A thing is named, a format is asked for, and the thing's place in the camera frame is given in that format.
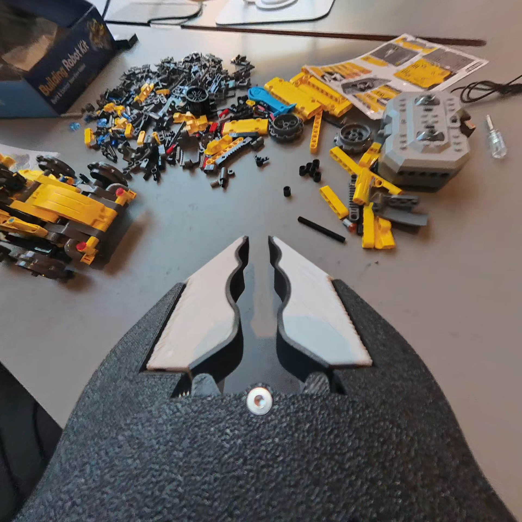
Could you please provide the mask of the pile of small building parts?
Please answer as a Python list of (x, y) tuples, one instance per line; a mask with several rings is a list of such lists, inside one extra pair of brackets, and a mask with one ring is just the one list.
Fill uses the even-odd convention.
[[(127, 182), (141, 171), (159, 183), (167, 166), (201, 169), (218, 177), (220, 168), (204, 171), (205, 161), (239, 137), (222, 136), (225, 122), (274, 119), (270, 109), (248, 97), (253, 64), (237, 55), (228, 69), (214, 54), (191, 53), (181, 60), (166, 57), (155, 65), (129, 68), (118, 84), (82, 109), (85, 143), (120, 170)], [(188, 87), (205, 88), (212, 103), (208, 115), (196, 117), (186, 108)]]

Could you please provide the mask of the short yellow beam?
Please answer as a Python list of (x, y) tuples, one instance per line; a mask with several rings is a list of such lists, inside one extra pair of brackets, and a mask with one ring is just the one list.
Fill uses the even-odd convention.
[(329, 186), (321, 187), (319, 189), (319, 193), (339, 220), (343, 220), (348, 217), (349, 209), (344, 205), (344, 203)]

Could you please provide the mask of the blue separator tool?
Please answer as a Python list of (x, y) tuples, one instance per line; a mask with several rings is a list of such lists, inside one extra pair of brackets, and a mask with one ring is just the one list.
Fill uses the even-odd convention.
[(252, 101), (266, 105), (270, 109), (270, 112), (274, 115), (274, 117), (283, 114), (289, 114), (296, 107), (295, 103), (286, 104), (284, 102), (281, 102), (280, 100), (276, 99), (273, 95), (271, 95), (267, 90), (258, 86), (249, 88), (248, 97)]

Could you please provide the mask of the black gear rack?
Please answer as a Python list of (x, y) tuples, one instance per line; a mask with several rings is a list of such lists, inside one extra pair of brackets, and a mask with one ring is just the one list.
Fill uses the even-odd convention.
[(225, 147), (223, 152), (217, 153), (214, 156), (208, 158), (204, 164), (204, 171), (209, 172), (213, 171), (217, 168), (221, 168), (226, 166), (227, 163), (232, 161), (239, 153), (241, 153), (246, 148), (251, 148), (252, 150), (259, 150), (264, 146), (264, 138), (262, 136), (259, 137), (239, 137), (234, 140), (228, 147)]

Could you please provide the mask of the black spoked wheel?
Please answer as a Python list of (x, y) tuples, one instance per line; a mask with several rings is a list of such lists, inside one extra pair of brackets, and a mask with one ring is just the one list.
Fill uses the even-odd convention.
[(196, 117), (208, 115), (212, 111), (212, 103), (205, 88), (188, 87), (185, 98), (187, 111)]

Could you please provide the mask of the blue kit box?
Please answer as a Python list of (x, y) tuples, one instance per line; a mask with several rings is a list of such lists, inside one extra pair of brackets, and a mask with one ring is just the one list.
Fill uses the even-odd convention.
[(61, 116), (137, 41), (88, 1), (1, 1), (1, 119)]

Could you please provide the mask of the grey hub toothed wheel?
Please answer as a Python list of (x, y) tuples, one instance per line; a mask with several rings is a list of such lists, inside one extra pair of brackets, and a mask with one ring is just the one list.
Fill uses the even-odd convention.
[(374, 143), (371, 127), (361, 123), (349, 123), (335, 135), (334, 144), (348, 155), (365, 153)]

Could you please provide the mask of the small clear screwdriver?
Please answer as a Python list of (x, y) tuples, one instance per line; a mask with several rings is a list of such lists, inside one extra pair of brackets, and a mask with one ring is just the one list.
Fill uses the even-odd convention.
[(489, 114), (486, 115), (487, 127), (487, 142), (491, 151), (491, 156), (494, 159), (502, 160), (506, 157), (507, 147), (501, 132), (494, 127), (492, 118)]

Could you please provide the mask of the white stand base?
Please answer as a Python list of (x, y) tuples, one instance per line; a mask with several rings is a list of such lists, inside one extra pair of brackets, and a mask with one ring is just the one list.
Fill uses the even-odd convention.
[(301, 23), (327, 16), (334, 1), (228, 1), (218, 13), (218, 26)]

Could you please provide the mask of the dark grey pin connectors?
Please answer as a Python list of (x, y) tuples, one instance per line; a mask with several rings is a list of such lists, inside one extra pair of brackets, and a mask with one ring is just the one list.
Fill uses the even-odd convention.
[(234, 178), (236, 173), (233, 169), (221, 167), (217, 179), (210, 183), (211, 188), (221, 188), (226, 190), (231, 178)]

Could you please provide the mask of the grey battery box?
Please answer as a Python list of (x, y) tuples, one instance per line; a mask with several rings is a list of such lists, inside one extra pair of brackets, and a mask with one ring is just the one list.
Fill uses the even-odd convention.
[(388, 101), (378, 175), (410, 191), (437, 192), (470, 158), (471, 116), (447, 91), (403, 92)]

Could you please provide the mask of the yellow rectangular panel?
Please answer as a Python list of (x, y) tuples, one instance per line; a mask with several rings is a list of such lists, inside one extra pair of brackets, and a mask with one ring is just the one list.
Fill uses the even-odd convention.
[(268, 133), (269, 120), (268, 119), (241, 119), (231, 120), (224, 123), (221, 135), (229, 134), (259, 134), (266, 135)]

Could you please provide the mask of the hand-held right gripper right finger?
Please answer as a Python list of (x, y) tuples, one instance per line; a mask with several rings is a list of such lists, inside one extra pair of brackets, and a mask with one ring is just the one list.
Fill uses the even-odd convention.
[(268, 237), (277, 311), (277, 356), (305, 382), (313, 373), (366, 368), (372, 358), (343, 304), (333, 278), (276, 236)]

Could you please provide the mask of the yellow toy vehicle model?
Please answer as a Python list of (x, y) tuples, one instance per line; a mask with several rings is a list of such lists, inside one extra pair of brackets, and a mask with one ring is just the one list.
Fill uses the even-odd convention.
[(106, 163), (89, 164), (89, 178), (54, 156), (36, 162), (15, 170), (14, 158), (1, 154), (1, 263), (67, 282), (72, 264), (95, 261), (137, 194)]

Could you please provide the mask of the dark grey toothed wheel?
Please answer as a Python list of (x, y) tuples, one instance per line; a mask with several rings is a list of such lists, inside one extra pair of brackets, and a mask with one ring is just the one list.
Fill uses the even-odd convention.
[(304, 122), (295, 114), (275, 116), (269, 125), (269, 134), (277, 142), (293, 142), (303, 133)]

